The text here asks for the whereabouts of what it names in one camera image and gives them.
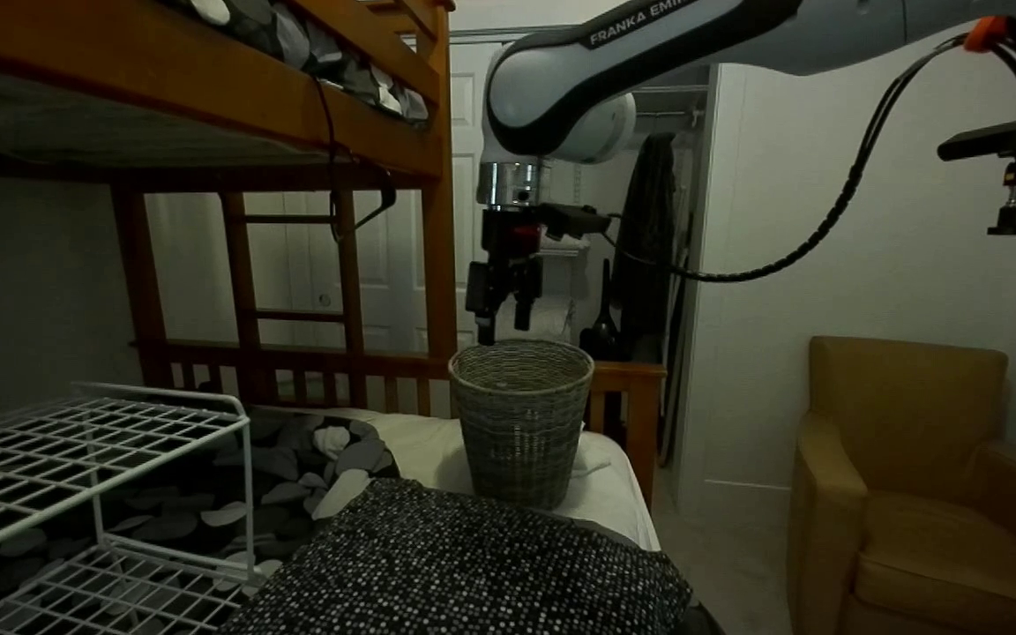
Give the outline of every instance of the armchair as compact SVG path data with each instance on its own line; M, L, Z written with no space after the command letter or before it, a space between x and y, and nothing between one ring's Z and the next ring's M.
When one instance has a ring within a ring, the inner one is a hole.
M1006 358L811 339L790 495L797 635L1016 635Z

